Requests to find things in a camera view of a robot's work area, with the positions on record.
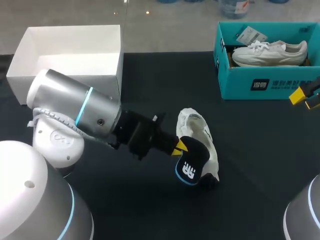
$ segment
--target cable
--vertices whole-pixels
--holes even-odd
[[[49,111],[49,110],[46,110],[46,109],[43,109],[40,107],[36,107],[33,109],[33,117],[34,117],[33,121],[30,121],[27,126],[28,127],[35,127],[35,125],[37,125],[37,121],[40,117],[39,115],[42,115],[42,114],[51,118],[51,119],[58,121],[59,123],[61,123],[63,125],[65,125],[66,127],[73,130],[74,132],[76,132],[77,134],[79,134],[80,136],[82,136],[85,139],[103,143],[105,145],[108,145],[110,148],[114,149],[114,147],[110,143],[102,141],[99,138],[96,138],[94,136],[90,136],[89,134],[87,134],[84,131],[77,128],[75,124],[69,122],[67,119],[55,114],[52,111]]]

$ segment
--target black mat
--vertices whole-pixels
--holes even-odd
[[[184,186],[177,159],[152,150],[137,161],[125,146],[86,142],[68,177],[92,211],[94,240],[283,240],[288,202],[320,172],[320,110],[289,101],[223,101],[212,52],[124,55],[122,105],[146,116],[166,112],[174,133],[181,109],[208,122],[220,185]],[[0,80],[0,141],[32,143],[31,110]]]

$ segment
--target sock logo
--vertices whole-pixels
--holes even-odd
[[[184,162],[183,168],[182,168],[182,172],[187,175],[190,179],[194,179],[196,170],[191,167],[191,165],[189,165],[188,163]]]

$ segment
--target floor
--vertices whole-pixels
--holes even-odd
[[[230,21],[215,0],[0,0],[0,55],[15,53],[27,27],[114,25],[125,52],[212,51],[218,21]],[[320,22],[319,0],[274,4],[255,0],[240,21]]]

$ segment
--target white box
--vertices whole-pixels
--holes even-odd
[[[28,27],[7,80],[21,105],[42,69],[53,69],[120,101],[123,51],[120,25]]]

